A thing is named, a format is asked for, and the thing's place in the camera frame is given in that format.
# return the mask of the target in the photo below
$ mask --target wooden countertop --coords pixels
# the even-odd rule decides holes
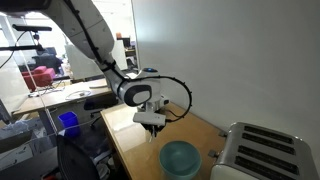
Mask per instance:
[[[183,109],[170,103],[165,107],[176,114]],[[139,123],[132,121],[137,108],[127,105],[115,106],[101,112],[107,131],[131,179],[166,179],[158,156],[161,148],[174,140],[187,141],[200,152],[202,165],[195,179],[210,179],[214,159],[208,156],[210,150],[221,151],[224,138],[218,136],[220,130],[189,113],[184,119],[169,123],[149,143],[150,133]],[[174,118],[166,113],[167,118]]]
[[[105,79],[99,79],[95,81],[89,82],[81,82],[72,84],[69,86],[65,86],[63,91],[56,91],[56,92],[49,92],[47,94],[42,95],[41,97],[32,97],[27,98],[25,102],[20,106],[19,111],[13,113],[14,116],[21,115],[29,112],[34,112],[40,109],[44,109],[44,104],[47,108],[52,108],[56,106],[61,106],[63,104],[67,104],[73,101],[79,101],[83,99],[87,99],[89,97],[95,97],[102,94],[111,93],[111,89],[107,87],[102,88],[91,88],[97,86],[106,86]],[[81,90],[88,90],[90,91],[89,96],[79,97],[72,100],[66,100],[66,97],[73,92],[81,91]]]

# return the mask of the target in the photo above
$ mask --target red chair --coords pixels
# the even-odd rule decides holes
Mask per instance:
[[[28,88],[31,91],[36,89],[32,82],[29,72],[22,72],[24,81],[26,82]],[[47,68],[46,66],[39,66],[33,71],[31,71],[32,77],[36,83],[37,87],[45,87],[52,85],[53,78],[56,76],[53,68]]]

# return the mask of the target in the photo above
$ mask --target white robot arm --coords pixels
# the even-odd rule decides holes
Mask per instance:
[[[157,131],[155,126],[165,125],[165,116],[154,113],[163,104],[168,103],[168,100],[163,100],[160,94],[158,71],[145,68],[135,79],[129,79],[121,72],[111,54],[114,45],[111,31],[92,0],[1,0],[0,11],[15,16],[30,11],[47,15],[76,47],[87,57],[95,60],[112,91],[124,103],[129,106],[144,105],[144,112],[137,113],[134,121],[151,125],[146,129],[154,136]],[[166,78],[181,82],[175,78]],[[189,111],[191,92],[183,83],[180,84],[189,94],[190,104],[187,109]]]

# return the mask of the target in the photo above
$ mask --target blue container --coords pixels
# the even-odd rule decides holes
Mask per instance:
[[[162,147],[159,155],[160,165],[172,180],[192,179],[201,167],[199,151],[184,141],[169,142]]]
[[[58,117],[65,129],[65,133],[64,133],[65,136],[76,137],[80,134],[80,128],[78,126],[79,125],[78,118],[75,113],[70,111],[70,112],[61,114]]]

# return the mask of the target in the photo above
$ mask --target toaster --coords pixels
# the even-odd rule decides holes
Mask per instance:
[[[319,180],[310,147],[298,137],[247,123],[224,136],[211,180]]]

